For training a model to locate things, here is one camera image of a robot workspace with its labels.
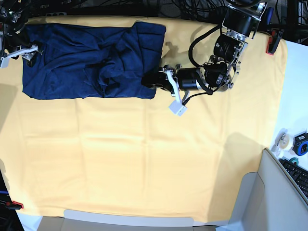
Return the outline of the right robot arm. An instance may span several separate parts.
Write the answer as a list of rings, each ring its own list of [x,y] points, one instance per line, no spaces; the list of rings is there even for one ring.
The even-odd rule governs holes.
[[[0,67],[6,68],[10,59],[20,56],[33,67],[42,44],[31,41],[24,30],[29,18],[31,0],[2,0],[0,2]]]

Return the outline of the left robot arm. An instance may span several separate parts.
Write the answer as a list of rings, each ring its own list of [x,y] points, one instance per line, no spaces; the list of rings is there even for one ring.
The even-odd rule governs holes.
[[[188,57],[192,68],[165,65],[156,73],[142,78],[142,85],[150,89],[163,89],[182,104],[190,99],[190,91],[200,90],[201,95],[226,91],[234,85],[230,72],[238,74],[240,59],[246,39],[254,38],[267,3],[263,0],[230,0],[223,21],[213,29],[196,38],[190,45]],[[193,58],[193,49],[215,31],[220,35],[209,61],[198,64]]]

